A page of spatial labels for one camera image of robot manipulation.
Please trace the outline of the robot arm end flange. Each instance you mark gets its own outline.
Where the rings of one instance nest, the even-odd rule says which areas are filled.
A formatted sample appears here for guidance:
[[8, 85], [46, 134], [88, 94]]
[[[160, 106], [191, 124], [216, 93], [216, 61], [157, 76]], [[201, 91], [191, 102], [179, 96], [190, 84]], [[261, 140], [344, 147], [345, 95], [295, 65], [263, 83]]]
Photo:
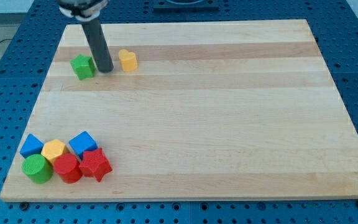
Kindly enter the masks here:
[[60, 12], [80, 22], [89, 22], [99, 17], [109, 0], [56, 0]]

